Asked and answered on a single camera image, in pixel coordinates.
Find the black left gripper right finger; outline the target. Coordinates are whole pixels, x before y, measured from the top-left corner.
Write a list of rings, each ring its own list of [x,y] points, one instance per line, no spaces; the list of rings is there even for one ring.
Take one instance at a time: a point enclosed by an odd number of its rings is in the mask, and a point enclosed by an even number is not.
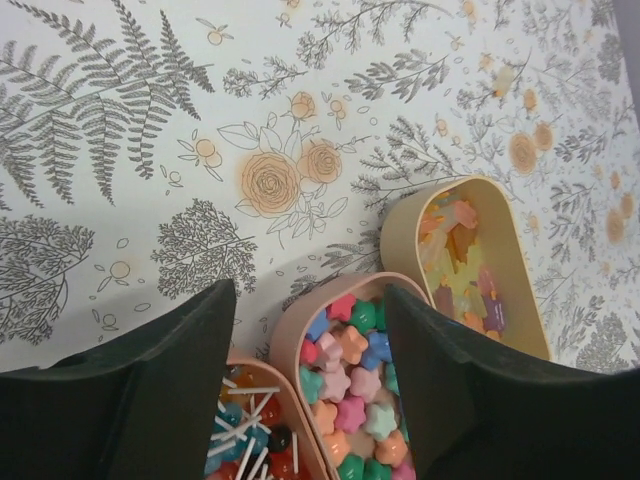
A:
[[[538,359],[388,286],[386,324],[420,479],[635,479],[639,373]]]

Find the beige gummy candy tray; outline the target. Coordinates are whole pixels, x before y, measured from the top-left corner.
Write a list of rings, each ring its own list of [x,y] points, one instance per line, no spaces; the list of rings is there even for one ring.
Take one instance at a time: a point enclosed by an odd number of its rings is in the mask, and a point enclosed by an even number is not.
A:
[[[544,333],[511,206],[482,176],[397,201],[380,234],[382,265],[420,286],[443,315],[547,360]]]

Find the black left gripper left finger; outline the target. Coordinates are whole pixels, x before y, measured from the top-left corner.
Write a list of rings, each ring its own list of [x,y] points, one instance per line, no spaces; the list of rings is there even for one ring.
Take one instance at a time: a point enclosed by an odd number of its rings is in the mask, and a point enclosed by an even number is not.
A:
[[[200,479],[236,292],[174,310],[47,369],[1,377],[5,479]]]

